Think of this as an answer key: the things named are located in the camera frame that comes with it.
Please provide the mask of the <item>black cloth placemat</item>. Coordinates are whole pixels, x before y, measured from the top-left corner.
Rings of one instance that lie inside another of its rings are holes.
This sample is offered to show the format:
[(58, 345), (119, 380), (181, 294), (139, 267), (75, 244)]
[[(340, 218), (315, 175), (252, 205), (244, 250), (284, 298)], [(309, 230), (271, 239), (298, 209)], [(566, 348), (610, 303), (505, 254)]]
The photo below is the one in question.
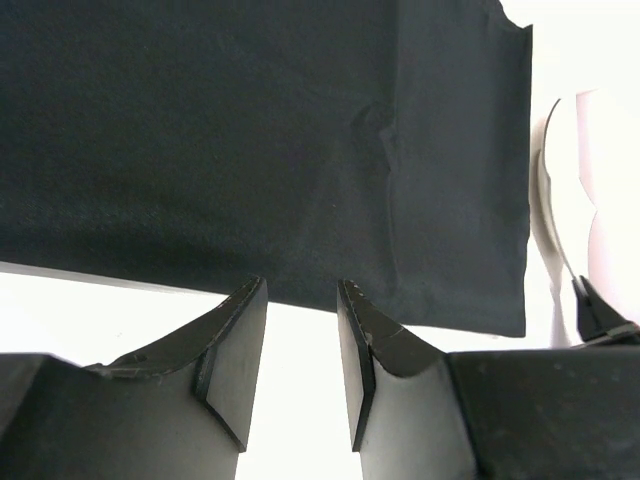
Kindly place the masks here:
[(521, 337), (532, 44), (498, 1), (5, 1), (1, 258)]

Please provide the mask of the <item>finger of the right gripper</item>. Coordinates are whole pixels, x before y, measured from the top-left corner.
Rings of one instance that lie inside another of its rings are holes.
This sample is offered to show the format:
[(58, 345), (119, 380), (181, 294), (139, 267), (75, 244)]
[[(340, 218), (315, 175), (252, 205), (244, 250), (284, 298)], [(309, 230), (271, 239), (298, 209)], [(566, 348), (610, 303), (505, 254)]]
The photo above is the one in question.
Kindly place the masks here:
[(639, 326), (607, 303), (583, 276), (574, 277), (577, 330), (584, 347), (639, 346)]

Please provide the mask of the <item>square white plate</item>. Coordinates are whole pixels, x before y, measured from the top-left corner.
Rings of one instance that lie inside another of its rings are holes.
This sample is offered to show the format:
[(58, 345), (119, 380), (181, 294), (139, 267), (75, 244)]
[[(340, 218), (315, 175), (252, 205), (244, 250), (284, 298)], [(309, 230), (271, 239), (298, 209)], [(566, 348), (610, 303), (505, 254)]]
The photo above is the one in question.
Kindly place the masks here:
[(597, 216), (581, 179), (579, 126), (578, 97), (557, 99), (541, 128), (540, 146), (532, 161), (531, 193), (538, 208), (534, 224), (542, 238), (539, 246), (551, 279), (554, 321), (574, 348), (584, 347), (577, 330), (574, 277), (588, 279), (620, 313), (589, 278), (589, 247), (577, 246), (580, 240), (590, 240)]

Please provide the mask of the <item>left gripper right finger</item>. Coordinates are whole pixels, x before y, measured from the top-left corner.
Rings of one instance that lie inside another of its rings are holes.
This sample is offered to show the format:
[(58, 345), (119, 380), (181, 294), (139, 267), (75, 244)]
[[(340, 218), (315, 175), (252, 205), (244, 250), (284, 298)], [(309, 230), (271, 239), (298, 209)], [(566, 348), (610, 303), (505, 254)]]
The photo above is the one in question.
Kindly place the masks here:
[(446, 353), (337, 289), (367, 479), (635, 479), (639, 346)]

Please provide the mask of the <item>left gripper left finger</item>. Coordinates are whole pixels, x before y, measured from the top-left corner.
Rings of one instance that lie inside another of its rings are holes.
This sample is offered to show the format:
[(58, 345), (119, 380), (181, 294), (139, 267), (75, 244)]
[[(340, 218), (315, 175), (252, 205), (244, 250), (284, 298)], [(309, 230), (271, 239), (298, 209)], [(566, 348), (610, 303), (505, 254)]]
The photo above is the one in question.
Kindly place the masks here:
[(114, 362), (1, 358), (5, 479), (232, 479), (246, 450), (266, 324), (254, 278)]

